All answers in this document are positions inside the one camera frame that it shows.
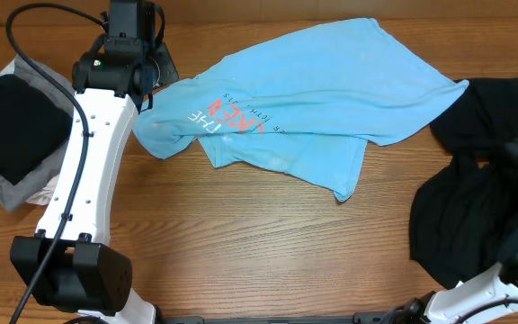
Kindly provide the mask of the light blue printed t-shirt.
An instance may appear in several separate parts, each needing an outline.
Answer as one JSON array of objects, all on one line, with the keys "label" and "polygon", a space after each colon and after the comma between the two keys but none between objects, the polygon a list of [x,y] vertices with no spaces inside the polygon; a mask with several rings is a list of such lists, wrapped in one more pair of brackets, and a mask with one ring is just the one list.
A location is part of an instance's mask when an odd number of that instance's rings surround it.
[{"label": "light blue printed t-shirt", "polygon": [[134,133],[166,159],[192,142],[214,167],[246,162],[348,200],[369,143],[405,140],[468,88],[372,18],[323,23],[224,57],[158,92]]}]

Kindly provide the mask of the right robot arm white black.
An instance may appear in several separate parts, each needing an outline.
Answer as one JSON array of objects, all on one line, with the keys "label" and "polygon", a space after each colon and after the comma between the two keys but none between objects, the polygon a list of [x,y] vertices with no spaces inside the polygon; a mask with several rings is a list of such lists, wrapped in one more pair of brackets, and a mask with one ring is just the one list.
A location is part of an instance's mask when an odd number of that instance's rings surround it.
[{"label": "right robot arm white black", "polygon": [[518,312],[518,134],[435,133],[450,164],[420,186],[410,256],[442,285],[384,323],[486,323]]}]

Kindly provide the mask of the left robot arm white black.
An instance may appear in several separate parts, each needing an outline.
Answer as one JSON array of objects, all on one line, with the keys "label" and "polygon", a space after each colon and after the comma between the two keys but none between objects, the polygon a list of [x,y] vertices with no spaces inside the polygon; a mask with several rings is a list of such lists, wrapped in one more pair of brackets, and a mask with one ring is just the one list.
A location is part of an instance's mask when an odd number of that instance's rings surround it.
[{"label": "left robot arm white black", "polygon": [[30,297],[74,313],[75,321],[162,323],[161,310],[132,288],[132,264],[109,246],[112,195],[127,139],[144,101],[177,80],[162,35],[103,34],[73,67],[74,105],[54,199],[31,237],[13,240],[10,258]]}]

